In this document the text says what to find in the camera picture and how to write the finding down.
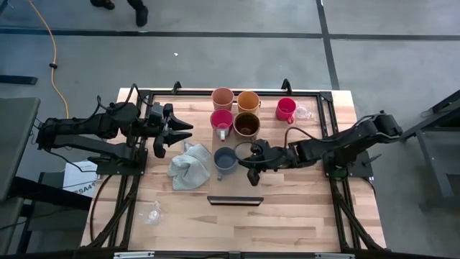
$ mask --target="red mug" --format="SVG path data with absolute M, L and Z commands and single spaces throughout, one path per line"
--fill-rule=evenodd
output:
M 288 124 L 294 122 L 295 101 L 291 98 L 283 98 L 278 102 L 276 107 L 276 117 L 281 121 L 286 121 Z
M 233 114 L 227 109 L 217 109 L 211 114 L 211 125 L 221 141 L 225 141 L 233 127 Z

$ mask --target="person's foot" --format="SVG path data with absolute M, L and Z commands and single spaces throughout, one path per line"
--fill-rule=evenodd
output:
M 149 9 L 144 8 L 136 10 L 136 24 L 138 27 L 143 27 L 147 24 L 147 17 L 149 15 Z
M 95 7 L 103 7 L 107 10 L 113 10 L 115 8 L 115 4 L 112 3 L 110 0 L 90 0 L 91 4 Z

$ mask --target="towel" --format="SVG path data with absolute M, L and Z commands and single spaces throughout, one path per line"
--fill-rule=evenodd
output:
M 205 183 L 210 177 L 211 154 L 202 144 L 185 142 L 185 152 L 171 160 L 167 175 L 173 177 L 172 189 L 192 190 Z

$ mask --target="concrete floor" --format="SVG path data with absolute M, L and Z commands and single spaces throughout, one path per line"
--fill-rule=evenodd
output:
M 3 28 L 42 28 L 28 3 L 10 0 L 0 15 Z M 115 1 L 108 12 L 88 1 L 36 0 L 54 29 L 137 30 L 134 12 Z M 146 0 L 146 31 L 321 33 L 315 0 Z M 324 0 L 330 33 L 460 35 L 455 0 Z M 36 86 L 1 85 L 0 97 L 41 98 L 38 118 L 64 117 L 50 85 L 52 45 L 48 36 L 1 35 L 0 73 L 36 76 Z M 113 101 L 118 89 L 228 86 L 331 89 L 321 39 L 218 37 L 59 36 L 56 84 L 71 116 L 86 117 L 100 94 Z M 419 114 L 459 89 L 459 41 L 331 41 L 340 89 L 351 90 L 358 117 L 384 109 L 403 129 Z M 78 150 L 60 150 L 70 160 Z M 415 140 L 377 145 L 374 162 L 377 203 L 388 248 L 407 253 L 460 255 L 460 215 L 418 204 L 435 188 Z M 40 171 L 60 171 L 64 162 L 28 146 L 18 174 L 36 180 Z

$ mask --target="tan mug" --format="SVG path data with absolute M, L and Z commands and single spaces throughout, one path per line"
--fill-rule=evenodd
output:
M 233 127 L 236 135 L 255 139 L 260 130 L 260 119 L 252 112 L 240 112 L 235 117 Z
M 238 112 L 257 113 L 259 110 L 260 99 L 253 91 L 243 91 L 238 95 Z
M 218 88 L 213 91 L 211 98 L 213 99 L 214 110 L 217 109 L 227 109 L 231 111 L 231 106 L 233 105 L 233 99 L 235 95 L 233 91 L 228 88 Z

